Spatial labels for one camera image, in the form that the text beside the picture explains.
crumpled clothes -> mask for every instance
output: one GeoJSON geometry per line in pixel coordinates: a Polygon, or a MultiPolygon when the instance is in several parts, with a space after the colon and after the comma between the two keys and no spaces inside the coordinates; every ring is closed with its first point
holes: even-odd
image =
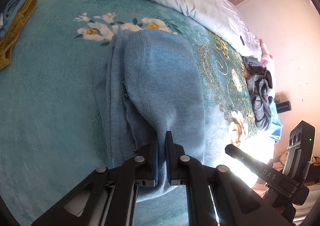
{"type": "Polygon", "coordinates": [[[268,131],[271,126],[271,110],[269,93],[272,89],[271,73],[263,72],[263,66],[257,58],[243,57],[244,66],[250,73],[247,87],[255,115],[256,126],[259,130],[268,131]]]}

white wall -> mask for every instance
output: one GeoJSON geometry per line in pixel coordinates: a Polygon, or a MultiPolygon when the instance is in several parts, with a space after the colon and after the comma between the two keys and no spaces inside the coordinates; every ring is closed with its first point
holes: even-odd
{"type": "Polygon", "coordinates": [[[320,16],[310,0],[249,0],[238,6],[244,22],[275,56],[276,92],[292,111],[280,114],[283,135],[275,156],[287,148],[290,131],[304,120],[316,128],[320,155],[320,16]]]}

folded towel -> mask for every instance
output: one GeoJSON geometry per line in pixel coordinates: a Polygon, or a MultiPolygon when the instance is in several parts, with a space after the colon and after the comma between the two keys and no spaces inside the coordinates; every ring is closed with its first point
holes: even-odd
{"type": "Polygon", "coordinates": [[[0,28],[0,40],[4,38],[5,34],[8,32],[13,19],[16,14],[22,7],[26,0],[9,0],[5,6],[2,17],[3,17],[3,26],[0,28]]]}
{"type": "Polygon", "coordinates": [[[11,63],[12,49],[20,32],[36,9],[38,0],[27,0],[15,16],[7,34],[0,40],[0,70],[11,63]]]}
{"type": "Polygon", "coordinates": [[[269,106],[271,110],[271,125],[270,125],[270,138],[278,143],[281,138],[282,122],[279,118],[276,104],[273,97],[269,97],[269,106]]]}
{"type": "Polygon", "coordinates": [[[204,162],[204,106],[193,51],[181,36],[152,29],[119,28],[109,48],[95,75],[109,163],[120,166],[137,148],[158,140],[158,184],[140,188],[138,201],[155,198],[174,189],[166,178],[166,131],[204,162]]]}

denim fabric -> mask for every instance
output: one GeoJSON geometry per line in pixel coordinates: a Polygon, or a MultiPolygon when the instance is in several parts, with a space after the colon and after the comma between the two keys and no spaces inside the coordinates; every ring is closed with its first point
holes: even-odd
{"type": "Polygon", "coordinates": [[[269,97],[269,106],[271,110],[270,138],[278,143],[281,138],[282,122],[278,116],[277,107],[272,97],[269,97]]]}

yellow knitted cloth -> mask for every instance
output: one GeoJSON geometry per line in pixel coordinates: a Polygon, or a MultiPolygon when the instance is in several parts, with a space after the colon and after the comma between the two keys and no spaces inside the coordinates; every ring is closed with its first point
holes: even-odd
{"type": "Polygon", "coordinates": [[[11,63],[12,49],[20,32],[36,9],[38,0],[26,0],[2,40],[0,40],[0,70],[11,63]]]}

